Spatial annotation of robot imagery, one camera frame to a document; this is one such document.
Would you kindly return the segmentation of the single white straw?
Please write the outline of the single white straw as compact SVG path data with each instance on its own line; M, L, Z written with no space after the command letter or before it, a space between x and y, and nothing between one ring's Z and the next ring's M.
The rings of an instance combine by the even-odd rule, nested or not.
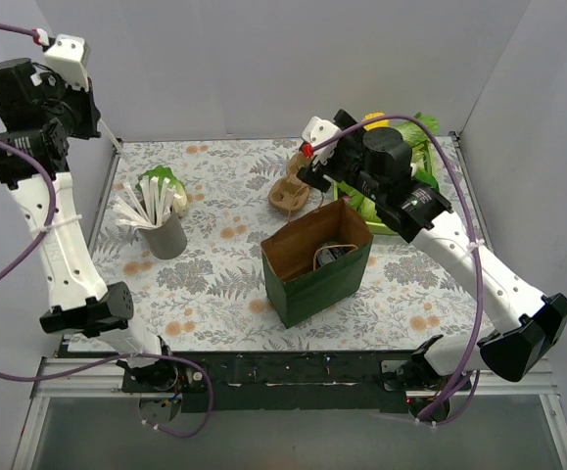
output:
M116 138L115 134L110 130L108 125L104 122L102 118L98 121L99 126L101 127L105 137L110 140L111 144L113 145L116 152L121 155L122 154L122 144Z

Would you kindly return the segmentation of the brown green paper bag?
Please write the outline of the brown green paper bag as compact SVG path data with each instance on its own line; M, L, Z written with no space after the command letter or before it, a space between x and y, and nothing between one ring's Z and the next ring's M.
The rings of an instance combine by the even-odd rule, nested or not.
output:
M265 290L283 325L290 329L354 294L372 247L363 218L342 200L293 220L260 243ZM322 247L351 250L317 268Z

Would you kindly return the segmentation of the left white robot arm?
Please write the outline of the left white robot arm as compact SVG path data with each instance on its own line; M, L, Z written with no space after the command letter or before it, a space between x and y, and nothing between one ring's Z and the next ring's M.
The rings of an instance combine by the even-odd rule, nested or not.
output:
M49 290L40 324L48 334L97 338L125 358L118 366L159 392L178 378L170 349L134 316L123 282L106 284L93 264L73 201L69 138L99 137L91 86L67 82L29 58L0 63L0 182L39 245Z

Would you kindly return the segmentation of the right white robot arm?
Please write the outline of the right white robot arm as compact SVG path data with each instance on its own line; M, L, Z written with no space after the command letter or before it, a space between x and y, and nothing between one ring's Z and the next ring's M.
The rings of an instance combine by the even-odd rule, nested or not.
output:
M476 241L450 202L416 177L401 132L369 128L339 111L332 120L313 117L302 139L304 183L320 191L344 183L374 202L382 223L438 263L493 324L474 338L428 340L396 371L400 382L431 390L453 373L477 369L518 382L558 342L567 298L544 294Z

